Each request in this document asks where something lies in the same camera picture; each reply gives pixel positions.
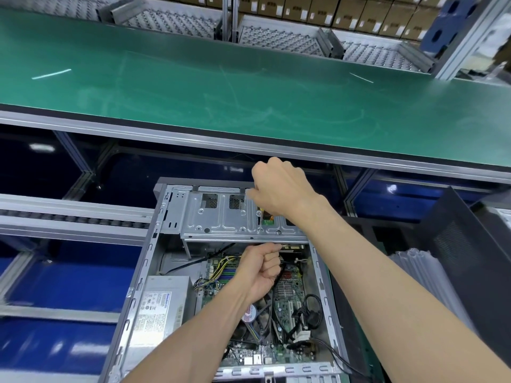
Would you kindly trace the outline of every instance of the person's right hand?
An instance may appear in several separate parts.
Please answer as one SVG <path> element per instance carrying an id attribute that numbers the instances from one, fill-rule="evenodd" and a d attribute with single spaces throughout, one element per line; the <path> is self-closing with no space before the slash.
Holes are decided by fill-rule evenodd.
<path id="1" fill-rule="evenodd" d="M 265 164 L 259 161 L 252 168 L 255 189 L 246 191 L 249 198 L 272 215 L 282 215 L 297 224 L 297 216 L 306 212 L 318 195 L 307 181 L 301 168 L 289 161 L 271 157 Z"/>

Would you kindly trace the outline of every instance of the power supply label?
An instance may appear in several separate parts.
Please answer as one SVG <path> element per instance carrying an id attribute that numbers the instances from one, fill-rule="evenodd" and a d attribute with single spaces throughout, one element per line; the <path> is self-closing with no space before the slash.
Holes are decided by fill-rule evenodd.
<path id="1" fill-rule="evenodd" d="M 166 293 L 143 293 L 130 346 L 156 347 L 163 341 L 170 296 Z"/>

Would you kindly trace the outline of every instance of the green tabletop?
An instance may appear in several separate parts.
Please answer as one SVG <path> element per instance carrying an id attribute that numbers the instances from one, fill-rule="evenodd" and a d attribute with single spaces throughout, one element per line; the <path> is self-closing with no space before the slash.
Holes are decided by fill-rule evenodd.
<path id="1" fill-rule="evenodd" d="M 511 89 L 0 9 L 0 103 L 511 167 Z"/>

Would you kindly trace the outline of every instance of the barcode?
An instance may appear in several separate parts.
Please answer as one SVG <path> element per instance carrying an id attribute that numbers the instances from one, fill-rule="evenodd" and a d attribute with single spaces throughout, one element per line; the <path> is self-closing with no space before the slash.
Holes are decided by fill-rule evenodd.
<path id="1" fill-rule="evenodd" d="M 177 330 L 181 326 L 181 321 L 183 319 L 183 305 L 179 306 L 179 309 L 177 309 L 177 315 L 176 315 L 176 321 L 174 322 L 174 329 L 173 332 Z"/>

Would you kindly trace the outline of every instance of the white sticker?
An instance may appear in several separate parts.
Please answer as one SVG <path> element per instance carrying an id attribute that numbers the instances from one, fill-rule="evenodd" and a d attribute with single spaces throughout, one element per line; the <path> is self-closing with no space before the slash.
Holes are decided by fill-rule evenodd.
<path id="1" fill-rule="evenodd" d="M 172 293 L 144 293 L 133 327 L 130 346 L 156 346 L 163 341 Z M 182 321 L 182 314 L 176 321 Z"/>
<path id="2" fill-rule="evenodd" d="M 439 8 L 441 8 L 442 6 L 444 6 L 444 4 L 446 3 L 446 1 L 447 1 L 447 0 L 440 0 L 440 1 L 438 2 L 437 6 L 438 6 Z"/>
<path id="3" fill-rule="evenodd" d="M 404 25 L 400 25 L 398 28 L 398 31 L 395 33 L 396 36 L 401 36 L 403 34 L 403 31 L 405 30 Z"/>

